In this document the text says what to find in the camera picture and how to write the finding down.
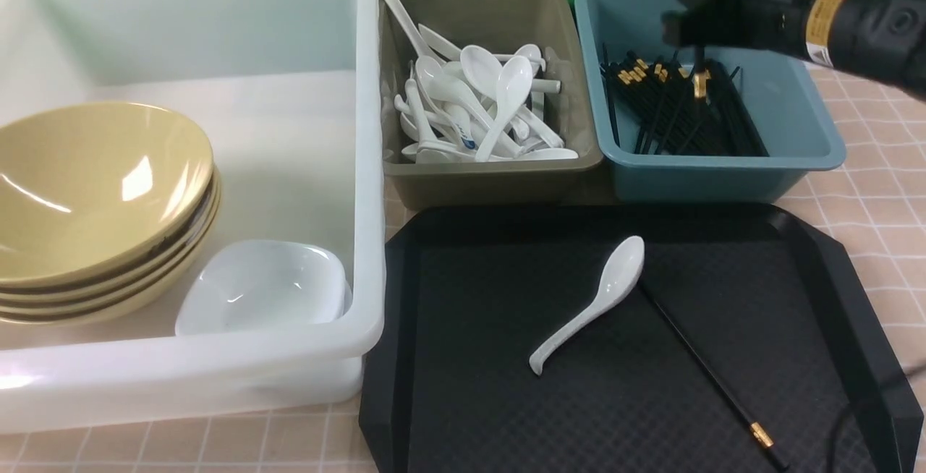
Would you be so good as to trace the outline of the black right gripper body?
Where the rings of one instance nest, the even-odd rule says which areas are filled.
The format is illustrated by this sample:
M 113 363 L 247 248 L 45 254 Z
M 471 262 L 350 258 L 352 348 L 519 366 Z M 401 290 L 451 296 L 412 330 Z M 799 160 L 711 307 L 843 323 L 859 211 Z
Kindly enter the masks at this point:
M 806 0 L 676 0 L 662 14 L 662 41 L 674 48 L 772 51 L 808 61 L 798 38 Z

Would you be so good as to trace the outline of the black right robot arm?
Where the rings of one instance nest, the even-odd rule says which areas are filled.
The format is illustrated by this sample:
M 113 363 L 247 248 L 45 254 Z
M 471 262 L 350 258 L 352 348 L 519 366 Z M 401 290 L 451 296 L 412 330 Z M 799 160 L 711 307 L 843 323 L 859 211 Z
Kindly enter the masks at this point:
M 671 47 L 776 52 L 924 98 L 925 0 L 677 1 Z

